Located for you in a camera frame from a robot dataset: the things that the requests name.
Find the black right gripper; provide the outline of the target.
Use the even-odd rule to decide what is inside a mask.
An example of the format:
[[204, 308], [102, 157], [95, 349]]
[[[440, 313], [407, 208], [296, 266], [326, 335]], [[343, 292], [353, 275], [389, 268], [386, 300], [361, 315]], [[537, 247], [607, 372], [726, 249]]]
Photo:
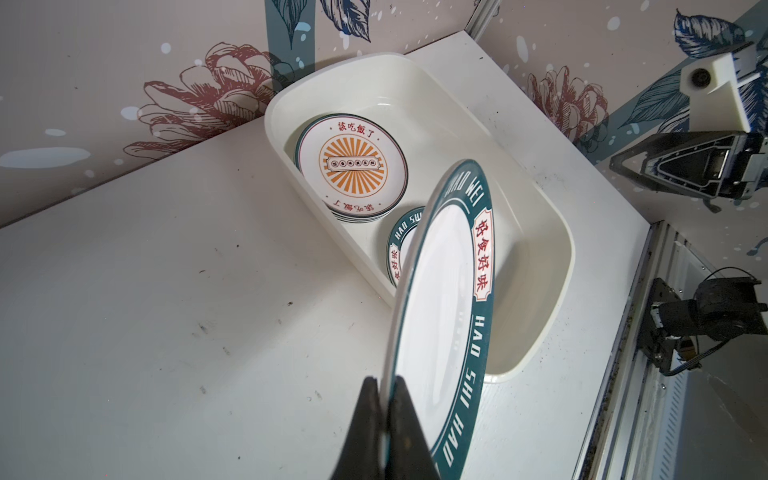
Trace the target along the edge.
[[722, 185], [723, 197], [747, 200], [758, 190], [767, 187], [767, 136], [761, 133], [740, 135], [728, 159], [726, 157], [646, 159], [642, 162], [640, 172], [624, 165], [628, 159], [643, 153], [654, 157], [716, 142], [734, 134], [734, 131], [653, 134], [613, 155], [609, 167], [636, 185], [655, 192], [714, 199], [718, 196]]

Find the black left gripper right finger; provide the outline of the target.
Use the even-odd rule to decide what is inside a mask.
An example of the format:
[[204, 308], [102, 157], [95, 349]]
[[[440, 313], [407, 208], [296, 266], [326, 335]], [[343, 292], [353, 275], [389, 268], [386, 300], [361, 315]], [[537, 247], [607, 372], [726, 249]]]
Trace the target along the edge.
[[405, 380], [395, 379], [388, 405], [387, 479], [439, 479]]

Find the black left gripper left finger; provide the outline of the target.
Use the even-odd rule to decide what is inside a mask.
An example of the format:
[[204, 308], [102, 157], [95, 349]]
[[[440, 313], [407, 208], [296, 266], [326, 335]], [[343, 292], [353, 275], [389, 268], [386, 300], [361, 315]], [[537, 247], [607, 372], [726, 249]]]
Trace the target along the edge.
[[378, 383], [374, 377], [369, 376], [362, 382], [347, 436], [331, 479], [383, 479], [380, 465], [382, 433], [383, 415]]

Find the green rim plate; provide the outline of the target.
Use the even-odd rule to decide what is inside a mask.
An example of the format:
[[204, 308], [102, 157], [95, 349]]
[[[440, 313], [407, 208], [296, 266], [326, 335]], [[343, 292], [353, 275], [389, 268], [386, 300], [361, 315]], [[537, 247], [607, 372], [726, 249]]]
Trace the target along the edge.
[[425, 207], [419, 206], [401, 215], [387, 237], [386, 273], [390, 282], [397, 287], [404, 273], [404, 265], [415, 232]]
[[461, 477], [482, 396], [493, 317], [490, 187], [475, 160], [438, 182], [405, 255], [381, 382], [387, 408], [405, 381], [442, 479]]

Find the orange sunburst plate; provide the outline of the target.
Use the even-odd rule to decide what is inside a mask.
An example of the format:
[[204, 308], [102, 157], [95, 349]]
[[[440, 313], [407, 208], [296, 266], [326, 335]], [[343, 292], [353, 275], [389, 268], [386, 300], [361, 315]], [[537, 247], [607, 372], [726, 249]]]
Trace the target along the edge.
[[409, 183], [398, 142], [355, 114], [329, 114], [308, 124], [298, 137], [294, 165], [331, 213], [347, 223], [388, 215]]

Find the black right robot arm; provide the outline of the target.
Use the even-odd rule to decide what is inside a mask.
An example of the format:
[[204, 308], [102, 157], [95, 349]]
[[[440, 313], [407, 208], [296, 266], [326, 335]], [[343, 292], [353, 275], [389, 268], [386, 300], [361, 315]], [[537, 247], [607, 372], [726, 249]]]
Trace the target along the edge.
[[[700, 200], [718, 213], [714, 200], [746, 200], [767, 186], [767, 137], [735, 130], [654, 134], [612, 156], [609, 168], [646, 190]], [[657, 304], [651, 322], [661, 338], [765, 335], [759, 284], [750, 274], [712, 273], [692, 298]]]

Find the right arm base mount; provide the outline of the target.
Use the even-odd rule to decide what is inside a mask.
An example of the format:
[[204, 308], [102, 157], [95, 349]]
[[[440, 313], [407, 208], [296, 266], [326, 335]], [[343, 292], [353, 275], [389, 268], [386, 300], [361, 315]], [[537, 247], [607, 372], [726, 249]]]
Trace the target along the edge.
[[663, 279], [651, 282], [637, 338], [642, 352], [665, 377], [700, 367], [692, 300], [681, 300]]

